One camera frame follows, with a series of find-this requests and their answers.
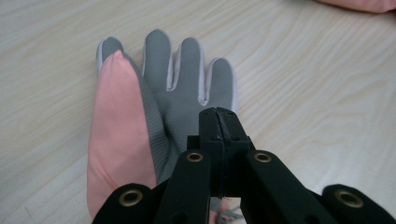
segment pink object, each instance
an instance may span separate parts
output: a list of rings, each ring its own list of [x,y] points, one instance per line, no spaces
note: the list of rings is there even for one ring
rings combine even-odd
[[[216,212],[210,211],[209,212],[209,224],[218,224],[218,219],[219,219],[221,212],[228,211],[228,210],[230,210],[230,206],[228,204],[227,199],[222,199],[219,211],[216,211]]]
[[[122,185],[156,186],[137,74],[119,50],[99,73],[88,148],[87,202],[92,217]]]
[[[318,0],[338,7],[345,7],[358,11],[383,13],[396,8],[396,0]]]

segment glove finger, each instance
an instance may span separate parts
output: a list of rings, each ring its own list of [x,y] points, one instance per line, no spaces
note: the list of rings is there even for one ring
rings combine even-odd
[[[199,83],[204,86],[204,75],[204,55],[198,41],[194,38],[183,40],[175,64],[175,94],[182,95],[188,102],[196,102]]]
[[[165,91],[172,82],[172,48],[171,43],[161,30],[154,30],[146,37],[143,76],[152,91]]]
[[[123,52],[123,46],[121,42],[113,36],[110,36],[99,43],[96,51],[96,68],[98,74],[105,60],[117,50]]]
[[[126,53],[124,57],[129,60],[133,69],[138,73],[138,68],[134,60]],[[151,92],[147,81],[137,75],[139,87],[141,90],[141,97],[143,100],[143,107],[146,115],[146,123],[148,126],[148,137],[151,148],[152,159],[154,160],[155,175],[157,176],[157,183],[161,183],[160,178],[166,163],[166,158],[169,156],[169,142],[163,127],[163,120],[158,104]]]
[[[209,107],[219,106],[237,112],[233,69],[223,58],[217,58],[209,65],[205,82],[205,100],[209,102]]]
[[[117,187],[156,185],[140,94],[136,72],[118,50],[103,63],[93,108],[87,170],[92,217]]]

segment brass ring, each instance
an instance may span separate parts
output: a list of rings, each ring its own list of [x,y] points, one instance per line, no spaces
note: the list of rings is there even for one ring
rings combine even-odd
[[[363,200],[360,197],[347,190],[338,189],[334,195],[338,201],[349,207],[360,208],[364,205]]]
[[[192,152],[187,155],[187,160],[192,162],[198,162],[204,159],[204,156],[201,153]]]
[[[126,199],[126,197],[128,195],[132,195],[132,194],[134,195],[132,200]],[[124,207],[130,207],[130,206],[134,206],[134,205],[140,203],[140,201],[142,201],[142,199],[143,199],[142,191],[140,191],[138,189],[130,189],[130,190],[127,190],[121,194],[121,196],[119,198],[119,203]]]
[[[254,159],[259,162],[270,162],[272,160],[272,158],[268,154],[262,152],[256,153],[254,155]]]

